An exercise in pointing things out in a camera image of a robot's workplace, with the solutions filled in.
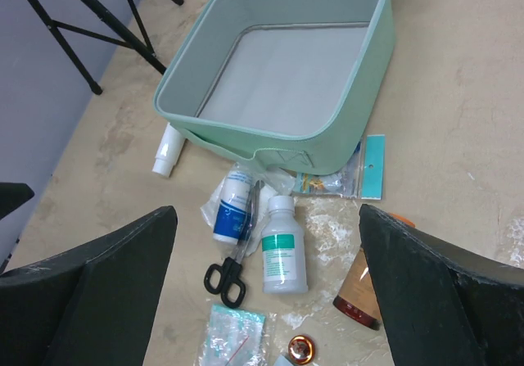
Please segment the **blue white swab packet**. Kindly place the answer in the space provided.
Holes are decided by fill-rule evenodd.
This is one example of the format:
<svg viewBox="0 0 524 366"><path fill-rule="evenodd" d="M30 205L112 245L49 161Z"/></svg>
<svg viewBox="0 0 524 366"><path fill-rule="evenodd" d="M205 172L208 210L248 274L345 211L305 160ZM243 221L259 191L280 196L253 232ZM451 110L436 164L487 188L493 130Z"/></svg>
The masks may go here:
<svg viewBox="0 0 524 366"><path fill-rule="evenodd" d="M279 355L273 366L295 366L286 356Z"/></svg>

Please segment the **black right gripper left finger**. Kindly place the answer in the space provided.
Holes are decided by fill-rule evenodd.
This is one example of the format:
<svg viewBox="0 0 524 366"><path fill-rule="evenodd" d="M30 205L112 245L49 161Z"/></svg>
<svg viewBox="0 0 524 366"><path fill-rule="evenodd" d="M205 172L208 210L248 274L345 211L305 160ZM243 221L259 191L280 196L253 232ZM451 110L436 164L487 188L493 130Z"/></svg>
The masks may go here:
<svg viewBox="0 0 524 366"><path fill-rule="evenodd" d="M174 247L162 206L1 276L3 365L141 365Z"/></svg>

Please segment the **blue white bandage roll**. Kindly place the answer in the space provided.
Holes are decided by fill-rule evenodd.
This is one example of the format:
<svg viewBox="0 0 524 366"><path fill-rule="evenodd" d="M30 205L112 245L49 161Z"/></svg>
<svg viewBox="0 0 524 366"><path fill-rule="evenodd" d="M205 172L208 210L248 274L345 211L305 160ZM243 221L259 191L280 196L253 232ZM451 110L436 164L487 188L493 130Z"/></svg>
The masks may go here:
<svg viewBox="0 0 524 366"><path fill-rule="evenodd" d="M247 217L252 173L240 165L234 165L225 177L219 194L219 208L213 229L213 238L218 242L236 245L241 238Z"/></svg>

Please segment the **white green label bottle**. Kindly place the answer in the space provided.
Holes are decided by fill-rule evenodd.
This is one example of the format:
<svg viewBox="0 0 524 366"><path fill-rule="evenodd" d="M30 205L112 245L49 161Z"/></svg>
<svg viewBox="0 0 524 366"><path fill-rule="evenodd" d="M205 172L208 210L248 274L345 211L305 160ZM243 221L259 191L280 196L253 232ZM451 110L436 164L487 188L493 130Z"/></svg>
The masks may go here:
<svg viewBox="0 0 524 366"><path fill-rule="evenodd" d="M261 232L263 292L306 293L305 232L295 219L293 197L271 197L268 218Z"/></svg>

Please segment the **black handled scissors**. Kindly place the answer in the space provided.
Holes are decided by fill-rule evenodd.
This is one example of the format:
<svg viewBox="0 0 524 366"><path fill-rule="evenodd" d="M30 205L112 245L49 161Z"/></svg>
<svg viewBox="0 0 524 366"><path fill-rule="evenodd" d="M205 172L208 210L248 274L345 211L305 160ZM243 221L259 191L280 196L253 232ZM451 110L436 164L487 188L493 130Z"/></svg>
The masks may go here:
<svg viewBox="0 0 524 366"><path fill-rule="evenodd" d="M237 309L246 294L246 284L242 281L242 260L258 223L260 191L264 181L258 180L250 190L246 217L238 244L222 264L211 264L204 276L204 287L213 295L220 295L223 304L229 309Z"/></svg>

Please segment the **brown bottle orange cap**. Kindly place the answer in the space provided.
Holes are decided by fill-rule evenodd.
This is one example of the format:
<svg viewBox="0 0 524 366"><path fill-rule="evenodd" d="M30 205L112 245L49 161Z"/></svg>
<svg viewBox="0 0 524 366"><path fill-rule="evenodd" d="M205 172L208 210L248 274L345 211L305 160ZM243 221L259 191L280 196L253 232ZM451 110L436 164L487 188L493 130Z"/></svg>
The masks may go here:
<svg viewBox="0 0 524 366"><path fill-rule="evenodd" d="M378 330L382 323L363 247L359 250L335 296L333 306L357 323Z"/></svg>

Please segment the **mint green medicine case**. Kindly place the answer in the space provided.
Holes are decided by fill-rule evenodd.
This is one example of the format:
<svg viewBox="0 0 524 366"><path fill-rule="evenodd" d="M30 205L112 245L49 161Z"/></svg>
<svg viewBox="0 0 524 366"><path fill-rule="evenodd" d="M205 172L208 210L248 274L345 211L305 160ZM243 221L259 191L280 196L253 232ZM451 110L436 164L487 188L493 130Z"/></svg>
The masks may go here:
<svg viewBox="0 0 524 366"><path fill-rule="evenodd" d="M366 129L394 45L391 0L209 0L153 105L219 156L331 174Z"/></svg>

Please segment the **green dotted plaster packet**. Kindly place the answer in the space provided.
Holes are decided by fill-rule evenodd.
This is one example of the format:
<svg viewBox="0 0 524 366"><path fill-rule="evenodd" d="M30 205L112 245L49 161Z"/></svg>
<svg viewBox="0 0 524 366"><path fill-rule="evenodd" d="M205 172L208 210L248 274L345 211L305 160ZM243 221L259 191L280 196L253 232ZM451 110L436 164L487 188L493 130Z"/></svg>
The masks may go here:
<svg viewBox="0 0 524 366"><path fill-rule="evenodd" d="M194 365L261 365L266 316L214 304Z"/></svg>

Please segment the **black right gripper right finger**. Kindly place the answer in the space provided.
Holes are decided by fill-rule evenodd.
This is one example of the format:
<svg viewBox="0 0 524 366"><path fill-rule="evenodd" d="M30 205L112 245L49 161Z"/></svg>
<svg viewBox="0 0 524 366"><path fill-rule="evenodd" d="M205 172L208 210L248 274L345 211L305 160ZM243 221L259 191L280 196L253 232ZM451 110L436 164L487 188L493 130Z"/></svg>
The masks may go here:
<svg viewBox="0 0 524 366"><path fill-rule="evenodd" d="M521 365L523 271L359 210L361 245L396 365Z"/></svg>

